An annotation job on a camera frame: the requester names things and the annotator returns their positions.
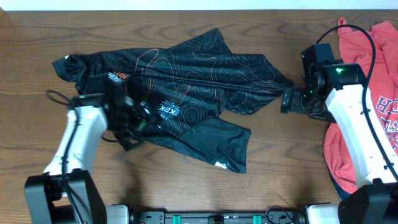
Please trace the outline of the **black orange-patterned jersey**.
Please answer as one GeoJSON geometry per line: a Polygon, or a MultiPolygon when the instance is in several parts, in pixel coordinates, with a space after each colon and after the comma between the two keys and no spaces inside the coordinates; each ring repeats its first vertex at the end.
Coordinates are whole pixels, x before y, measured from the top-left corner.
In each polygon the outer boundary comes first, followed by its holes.
{"type": "Polygon", "coordinates": [[[167,49],[70,54],[55,73],[81,95],[114,86],[159,120],[141,140],[236,173],[246,172],[251,131],[220,118],[252,115],[293,85],[262,54],[236,54],[219,29],[167,49]]]}

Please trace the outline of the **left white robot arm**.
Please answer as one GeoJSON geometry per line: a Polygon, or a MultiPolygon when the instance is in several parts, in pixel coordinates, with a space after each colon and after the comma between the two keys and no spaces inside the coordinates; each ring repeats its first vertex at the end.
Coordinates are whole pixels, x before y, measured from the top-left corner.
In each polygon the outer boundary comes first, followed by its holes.
{"type": "Polygon", "coordinates": [[[105,205],[91,177],[103,134],[111,131],[128,151],[131,140],[156,128],[159,116],[125,95],[95,93],[67,99],[67,127],[50,164],[27,178],[32,223],[129,223],[129,207],[105,205]]]}

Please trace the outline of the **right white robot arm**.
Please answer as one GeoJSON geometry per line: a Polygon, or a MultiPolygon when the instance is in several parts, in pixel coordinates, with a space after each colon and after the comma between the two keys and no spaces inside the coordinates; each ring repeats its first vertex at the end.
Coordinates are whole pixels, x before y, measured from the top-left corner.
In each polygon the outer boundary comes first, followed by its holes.
{"type": "Polygon", "coordinates": [[[338,204],[305,208],[306,223],[397,223],[397,155],[377,118],[358,64],[310,63],[305,88],[285,90],[281,113],[334,121],[354,166],[357,189],[338,204]]]}

